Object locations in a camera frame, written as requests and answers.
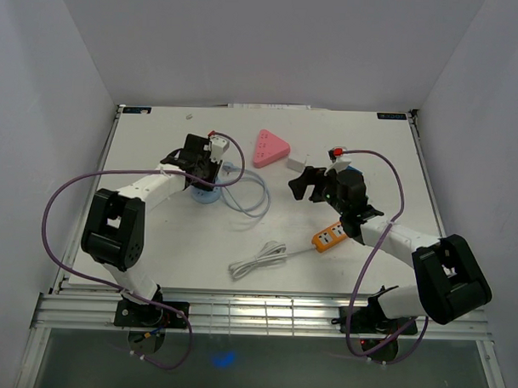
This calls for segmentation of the white charger plug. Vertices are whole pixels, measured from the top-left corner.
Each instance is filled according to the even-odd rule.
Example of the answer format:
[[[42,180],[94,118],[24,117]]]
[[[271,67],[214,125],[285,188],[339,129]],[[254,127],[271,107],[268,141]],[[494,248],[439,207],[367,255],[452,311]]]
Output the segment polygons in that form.
[[[302,173],[308,165],[308,157],[306,155],[290,154],[287,157],[287,167],[297,173]]]

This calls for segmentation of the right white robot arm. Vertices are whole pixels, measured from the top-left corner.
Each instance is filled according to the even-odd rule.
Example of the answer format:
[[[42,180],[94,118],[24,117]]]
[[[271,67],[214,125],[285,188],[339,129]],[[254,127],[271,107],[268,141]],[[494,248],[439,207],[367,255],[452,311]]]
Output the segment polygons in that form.
[[[462,236],[426,235],[389,220],[369,203],[360,172],[309,166],[288,185],[298,201],[311,187],[310,201],[331,206],[348,238],[413,269],[415,284],[382,287],[353,312],[352,330],[385,332],[397,320],[413,317],[446,325],[491,301],[488,281]]]

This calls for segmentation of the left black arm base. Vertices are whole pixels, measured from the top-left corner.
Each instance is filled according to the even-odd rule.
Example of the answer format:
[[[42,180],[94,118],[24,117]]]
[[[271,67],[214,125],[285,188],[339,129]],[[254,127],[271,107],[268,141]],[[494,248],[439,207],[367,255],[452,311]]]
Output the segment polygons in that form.
[[[124,299],[117,303],[113,325],[123,328],[187,328],[185,319],[176,312]]]

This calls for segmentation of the pink triangular power strip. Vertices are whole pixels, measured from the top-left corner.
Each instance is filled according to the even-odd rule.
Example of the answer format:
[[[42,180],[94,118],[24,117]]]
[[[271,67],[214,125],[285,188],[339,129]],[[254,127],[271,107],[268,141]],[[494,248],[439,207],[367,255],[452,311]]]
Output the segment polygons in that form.
[[[267,129],[261,129],[254,147],[253,166],[263,168],[286,157],[290,145]]]

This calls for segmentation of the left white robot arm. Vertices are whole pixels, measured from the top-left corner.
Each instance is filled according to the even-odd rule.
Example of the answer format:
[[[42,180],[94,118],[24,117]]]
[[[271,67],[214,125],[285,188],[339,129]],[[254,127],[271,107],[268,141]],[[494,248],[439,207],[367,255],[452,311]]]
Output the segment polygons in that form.
[[[99,189],[93,196],[81,248],[110,272],[122,296],[135,303],[134,316],[147,327],[161,320],[163,306],[158,284],[139,261],[146,214],[191,186],[206,195],[218,191],[218,173],[229,145],[221,135],[188,134],[183,147],[163,158],[152,174],[115,191]]]

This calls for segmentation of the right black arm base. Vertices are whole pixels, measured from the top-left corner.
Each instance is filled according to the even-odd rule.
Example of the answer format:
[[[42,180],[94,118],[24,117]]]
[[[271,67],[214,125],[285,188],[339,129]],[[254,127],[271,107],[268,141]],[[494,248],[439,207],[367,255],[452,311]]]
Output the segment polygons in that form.
[[[332,325],[339,325],[340,333],[345,334],[384,334],[392,335],[401,328],[405,328],[402,334],[416,335],[418,328],[416,322],[407,324],[408,317],[387,319],[373,317],[366,306],[354,307],[352,311],[346,306],[339,307],[339,316],[331,320]]]

